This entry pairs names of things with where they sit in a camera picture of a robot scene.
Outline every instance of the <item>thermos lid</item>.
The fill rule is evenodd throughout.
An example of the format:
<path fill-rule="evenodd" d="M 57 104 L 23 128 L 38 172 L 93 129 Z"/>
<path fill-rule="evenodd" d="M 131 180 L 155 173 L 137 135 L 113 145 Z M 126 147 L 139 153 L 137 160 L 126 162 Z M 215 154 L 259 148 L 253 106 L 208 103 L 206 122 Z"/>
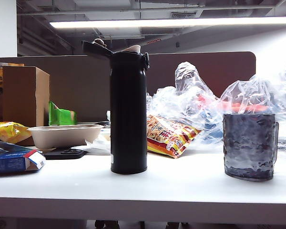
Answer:
<path fill-rule="evenodd" d="M 82 50 L 88 56 L 94 56 L 97 58 L 107 57 L 110 60 L 115 59 L 116 56 L 126 57 L 129 55 L 140 58 L 142 63 L 142 67 L 144 69 L 149 68 L 149 56 L 148 53 L 140 53 L 141 47 L 140 45 L 133 45 L 127 49 L 118 52 L 112 52 L 111 50 L 106 48 L 106 44 L 101 39 L 95 39 L 93 42 L 82 41 Z"/>

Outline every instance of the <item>textured gray cup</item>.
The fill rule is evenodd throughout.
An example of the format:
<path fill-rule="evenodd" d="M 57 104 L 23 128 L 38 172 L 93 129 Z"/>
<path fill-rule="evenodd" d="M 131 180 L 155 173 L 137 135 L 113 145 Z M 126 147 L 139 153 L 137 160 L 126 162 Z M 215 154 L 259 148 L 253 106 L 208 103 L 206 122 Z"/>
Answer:
<path fill-rule="evenodd" d="M 278 123 L 274 114 L 224 114 L 225 173 L 252 181 L 273 178 Z"/>

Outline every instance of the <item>blue box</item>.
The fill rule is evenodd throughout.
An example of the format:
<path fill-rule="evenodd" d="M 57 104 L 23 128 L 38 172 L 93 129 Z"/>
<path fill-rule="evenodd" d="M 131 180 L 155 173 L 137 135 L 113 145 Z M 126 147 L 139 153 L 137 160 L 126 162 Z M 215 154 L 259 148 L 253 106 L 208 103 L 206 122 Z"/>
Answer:
<path fill-rule="evenodd" d="M 0 141 L 0 173 L 39 170 L 45 157 L 37 150 Z"/>

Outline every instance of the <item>black thermos bottle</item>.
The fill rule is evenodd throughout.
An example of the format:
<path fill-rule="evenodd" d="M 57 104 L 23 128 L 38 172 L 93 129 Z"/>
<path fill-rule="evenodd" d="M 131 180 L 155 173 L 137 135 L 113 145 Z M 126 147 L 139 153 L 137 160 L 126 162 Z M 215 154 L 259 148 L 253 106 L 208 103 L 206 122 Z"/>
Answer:
<path fill-rule="evenodd" d="M 147 169 L 146 76 L 148 54 L 111 52 L 95 42 L 83 42 L 86 54 L 110 59 L 111 171 L 140 173 Z"/>

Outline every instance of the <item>white desk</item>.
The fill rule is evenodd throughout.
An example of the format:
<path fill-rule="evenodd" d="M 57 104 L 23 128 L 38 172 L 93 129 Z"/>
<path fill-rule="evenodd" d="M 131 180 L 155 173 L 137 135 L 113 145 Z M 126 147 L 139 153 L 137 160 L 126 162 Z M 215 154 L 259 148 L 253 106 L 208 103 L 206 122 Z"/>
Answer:
<path fill-rule="evenodd" d="M 286 153 L 261 183 L 226 175 L 222 148 L 185 154 L 149 153 L 147 171 L 135 175 L 111 172 L 109 156 L 86 155 L 0 177 L 0 217 L 286 225 Z"/>

